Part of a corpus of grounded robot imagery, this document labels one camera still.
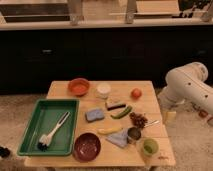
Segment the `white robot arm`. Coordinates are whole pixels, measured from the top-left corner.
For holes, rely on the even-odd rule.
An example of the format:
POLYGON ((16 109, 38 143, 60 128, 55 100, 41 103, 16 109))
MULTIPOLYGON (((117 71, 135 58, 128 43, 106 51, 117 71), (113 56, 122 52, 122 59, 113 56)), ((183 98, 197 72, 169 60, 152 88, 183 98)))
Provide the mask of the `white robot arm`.
POLYGON ((208 69, 200 62, 176 67, 166 74, 166 86, 158 94, 164 123, 175 117, 174 106, 189 100, 211 114, 207 124, 213 127, 213 88, 205 83, 207 78, 208 69))

